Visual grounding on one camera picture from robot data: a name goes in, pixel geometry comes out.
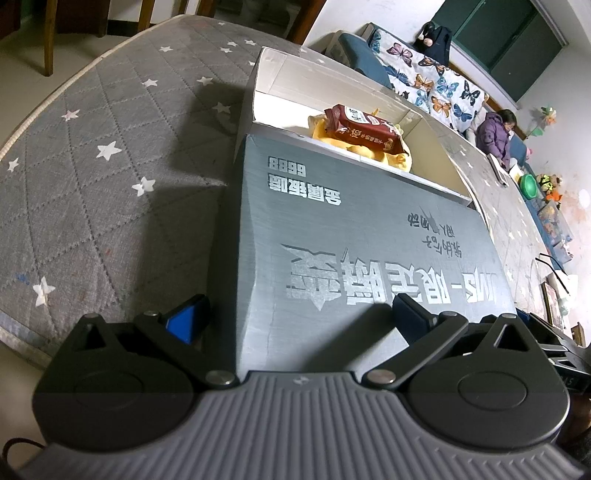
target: butterfly pattern blanket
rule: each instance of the butterfly pattern blanket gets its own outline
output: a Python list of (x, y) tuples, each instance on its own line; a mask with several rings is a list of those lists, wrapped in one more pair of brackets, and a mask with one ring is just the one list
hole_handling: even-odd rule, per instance
[(460, 133), (470, 127), (484, 103), (479, 87), (385, 30), (376, 29), (369, 46), (397, 94)]

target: gray ribbed surface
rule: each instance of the gray ribbed surface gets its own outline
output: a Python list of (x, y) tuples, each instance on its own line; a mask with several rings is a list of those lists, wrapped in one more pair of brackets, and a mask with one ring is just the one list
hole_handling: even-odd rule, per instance
[(565, 480), (583, 473), (550, 445), (511, 455), (447, 445), (416, 425), (396, 395), (363, 388), (347, 373), (301, 380), (254, 373), (241, 387), (205, 394), (188, 421), (159, 442), (113, 455), (51, 445), (21, 474), (27, 480)]

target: blue sofa cushion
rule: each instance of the blue sofa cushion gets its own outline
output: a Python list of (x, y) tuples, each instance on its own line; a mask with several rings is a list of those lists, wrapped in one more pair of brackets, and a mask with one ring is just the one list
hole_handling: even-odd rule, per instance
[(373, 54), (363, 38), (349, 33), (343, 33), (339, 37), (339, 43), (347, 55), (353, 70), (362, 73), (387, 88), (392, 88), (392, 83), (386, 70), (384, 70), (383, 65)]

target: person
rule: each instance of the person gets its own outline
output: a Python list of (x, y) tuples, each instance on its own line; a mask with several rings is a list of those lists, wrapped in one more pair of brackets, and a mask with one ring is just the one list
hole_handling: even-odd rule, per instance
[(517, 118), (511, 110), (489, 112), (476, 132), (476, 146), (485, 154), (495, 156), (501, 167), (509, 171), (517, 160), (511, 158), (509, 133), (515, 128)]

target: toy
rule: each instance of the toy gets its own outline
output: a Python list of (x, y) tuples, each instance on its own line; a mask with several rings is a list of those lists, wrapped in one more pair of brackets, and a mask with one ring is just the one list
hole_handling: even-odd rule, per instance
[(555, 202), (559, 202), (562, 198), (562, 195), (558, 193), (558, 187), (562, 183), (562, 178), (557, 175), (546, 175), (541, 174), (535, 178), (538, 183), (540, 184), (540, 190), (545, 193), (546, 202), (550, 200), (554, 200)]

